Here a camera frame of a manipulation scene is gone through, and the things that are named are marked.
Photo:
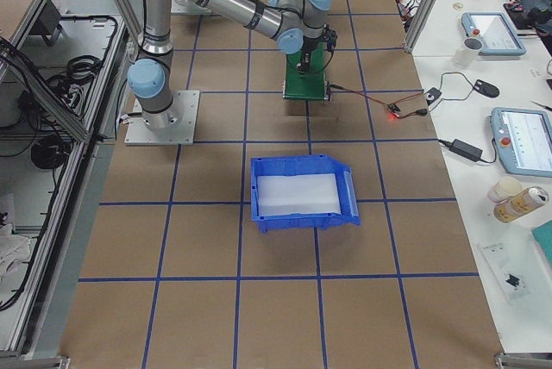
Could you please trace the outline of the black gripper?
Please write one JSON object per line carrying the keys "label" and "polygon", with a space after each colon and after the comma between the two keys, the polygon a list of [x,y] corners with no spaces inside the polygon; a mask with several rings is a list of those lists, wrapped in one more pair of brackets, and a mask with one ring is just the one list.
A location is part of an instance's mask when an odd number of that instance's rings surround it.
{"label": "black gripper", "polygon": [[308,73],[310,71],[312,54],[317,50],[320,43],[324,43],[326,51],[330,53],[330,58],[323,66],[323,68],[326,68],[334,57],[337,39],[337,32],[329,26],[323,26],[321,34],[317,37],[310,38],[305,36],[300,50],[300,60],[297,63],[297,71],[299,73]]}

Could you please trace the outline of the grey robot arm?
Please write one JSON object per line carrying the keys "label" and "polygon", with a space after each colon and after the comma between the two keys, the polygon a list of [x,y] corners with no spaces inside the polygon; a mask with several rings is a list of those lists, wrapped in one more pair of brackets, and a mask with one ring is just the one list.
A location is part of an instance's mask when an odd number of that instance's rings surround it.
{"label": "grey robot arm", "polygon": [[[129,87],[151,131],[167,131],[184,122],[185,106],[169,87],[173,56],[170,15],[175,0],[142,0],[141,51],[128,70]],[[326,53],[337,34],[328,24],[332,0],[181,0],[202,12],[236,22],[274,41],[285,54],[283,96],[291,100],[329,99]]]}

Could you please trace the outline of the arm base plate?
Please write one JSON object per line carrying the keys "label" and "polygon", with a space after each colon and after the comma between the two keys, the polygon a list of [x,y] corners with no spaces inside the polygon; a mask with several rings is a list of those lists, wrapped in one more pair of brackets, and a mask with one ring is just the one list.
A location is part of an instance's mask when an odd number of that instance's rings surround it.
{"label": "arm base plate", "polygon": [[144,112],[135,99],[124,142],[131,146],[192,145],[200,91],[173,91],[172,105],[159,114]]}
{"label": "arm base plate", "polygon": [[212,11],[200,7],[190,0],[172,0],[171,13],[174,16],[211,16]]}

